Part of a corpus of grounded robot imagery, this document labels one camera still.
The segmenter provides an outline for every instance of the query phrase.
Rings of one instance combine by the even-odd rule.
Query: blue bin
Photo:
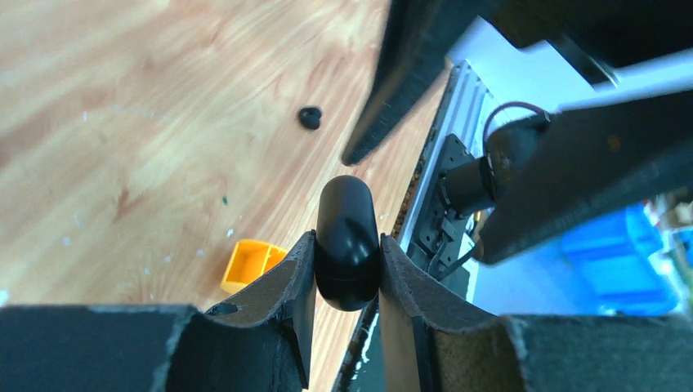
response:
[[[647,260],[662,247],[640,204],[601,216],[561,239],[561,250],[601,305],[632,315],[666,314],[678,303]]]

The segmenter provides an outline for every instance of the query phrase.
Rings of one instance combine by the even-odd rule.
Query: wood grain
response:
[[[384,0],[0,0],[0,291],[206,309],[235,242],[291,247],[340,174],[369,184],[389,232],[440,89],[362,165],[339,163],[386,13]],[[318,131],[298,125],[303,105],[323,109]],[[322,391],[358,314],[316,308]]]

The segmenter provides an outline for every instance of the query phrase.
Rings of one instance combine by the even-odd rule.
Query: wooden table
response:
[[[352,174],[389,232],[440,99],[358,167],[384,0],[0,0],[0,300],[225,298],[235,242],[291,247]],[[304,105],[323,124],[305,131]],[[316,305],[311,389],[357,313]]]

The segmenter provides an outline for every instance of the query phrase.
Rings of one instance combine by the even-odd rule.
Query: yellow box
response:
[[[241,239],[231,253],[221,289],[233,295],[273,269],[286,256],[286,251],[270,243]]]

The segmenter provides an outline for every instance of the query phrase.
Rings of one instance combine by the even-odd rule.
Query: black capsule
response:
[[[320,128],[320,118],[323,112],[317,106],[306,106],[298,111],[298,121],[304,128],[312,131]]]
[[[315,282],[333,308],[364,308],[378,294],[380,246],[369,187],[333,178],[320,195],[315,229]]]

